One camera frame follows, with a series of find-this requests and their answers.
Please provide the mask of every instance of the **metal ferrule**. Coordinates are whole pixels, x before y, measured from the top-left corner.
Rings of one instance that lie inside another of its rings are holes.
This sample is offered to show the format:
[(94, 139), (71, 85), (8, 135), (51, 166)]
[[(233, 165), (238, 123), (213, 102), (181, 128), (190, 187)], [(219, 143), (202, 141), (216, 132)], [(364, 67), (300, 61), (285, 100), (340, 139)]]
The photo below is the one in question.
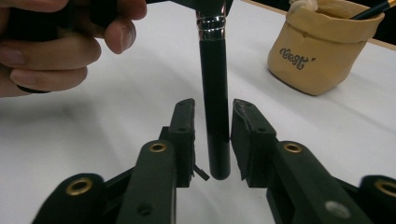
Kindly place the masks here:
[(225, 38), (224, 8), (218, 16), (206, 16), (199, 11), (196, 12), (200, 40), (220, 40)]

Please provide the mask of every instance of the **fingernail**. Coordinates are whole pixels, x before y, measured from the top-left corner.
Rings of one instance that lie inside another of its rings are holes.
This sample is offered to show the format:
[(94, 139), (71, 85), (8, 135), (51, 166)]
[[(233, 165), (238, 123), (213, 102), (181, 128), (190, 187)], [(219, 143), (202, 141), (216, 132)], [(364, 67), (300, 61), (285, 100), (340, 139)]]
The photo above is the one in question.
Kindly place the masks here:
[(121, 49), (122, 51), (125, 51), (126, 49), (128, 49), (129, 47), (132, 46), (132, 44), (134, 43), (134, 39), (136, 37), (136, 33), (134, 30), (129, 30), (126, 28), (122, 29), (122, 33), (121, 33)]
[(0, 45), (0, 62), (4, 64), (24, 64), (25, 60), (20, 50)]
[(22, 85), (22, 86), (23, 85), (32, 86), (32, 85), (37, 84), (37, 78), (34, 75), (29, 74), (28, 72), (23, 72), (21, 70), (17, 70), (17, 69), (14, 69), (11, 72), (10, 78), (16, 84), (19, 84), (19, 85)]

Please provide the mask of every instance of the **white tabletop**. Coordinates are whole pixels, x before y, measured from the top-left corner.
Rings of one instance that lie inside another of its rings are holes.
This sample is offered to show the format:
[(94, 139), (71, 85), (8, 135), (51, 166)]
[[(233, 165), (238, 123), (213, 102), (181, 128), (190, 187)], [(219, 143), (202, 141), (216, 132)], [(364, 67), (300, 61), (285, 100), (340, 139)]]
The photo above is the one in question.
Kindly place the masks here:
[[(255, 104), (279, 140), (306, 145), (353, 185), (365, 175), (396, 178), (396, 52), (369, 43), (342, 84), (308, 96), (267, 69), (284, 20), (234, 1), (227, 20), (230, 111), (235, 98)], [(30, 223), (71, 175), (108, 180), (133, 167), (140, 148), (169, 125), (175, 103), (187, 98), (196, 101), (197, 165), (208, 172), (195, 12), (158, 3), (135, 24), (134, 46), (119, 56), (103, 47), (79, 87), (0, 99), (0, 223)], [(233, 154), (231, 163), (226, 180), (195, 177), (177, 190), (177, 223), (274, 223), (266, 190), (249, 189)]]

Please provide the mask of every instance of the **dark background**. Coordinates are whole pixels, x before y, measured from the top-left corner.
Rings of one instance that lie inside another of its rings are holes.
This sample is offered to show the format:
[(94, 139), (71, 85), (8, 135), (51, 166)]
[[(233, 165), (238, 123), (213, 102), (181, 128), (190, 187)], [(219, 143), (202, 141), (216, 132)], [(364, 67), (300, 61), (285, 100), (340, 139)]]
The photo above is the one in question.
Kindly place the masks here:
[[(289, 0), (253, 0), (269, 7), (289, 10)], [(350, 2), (373, 7), (384, 0), (349, 0)], [(381, 21), (374, 36), (375, 39), (396, 45), (396, 7), (385, 11), (385, 18)]]

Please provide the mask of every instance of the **beige cloth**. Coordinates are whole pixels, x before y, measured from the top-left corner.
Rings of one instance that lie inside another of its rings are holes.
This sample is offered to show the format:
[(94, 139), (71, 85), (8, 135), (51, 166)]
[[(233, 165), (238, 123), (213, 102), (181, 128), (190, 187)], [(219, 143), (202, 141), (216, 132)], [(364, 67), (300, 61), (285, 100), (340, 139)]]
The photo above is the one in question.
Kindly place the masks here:
[(293, 88), (320, 95), (347, 78), (384, 13), (364, 21), (349, 18), (368, 7), (344, 0), (319, 0), (318, 10), (289, 11), (268, 55), (270, 71)]

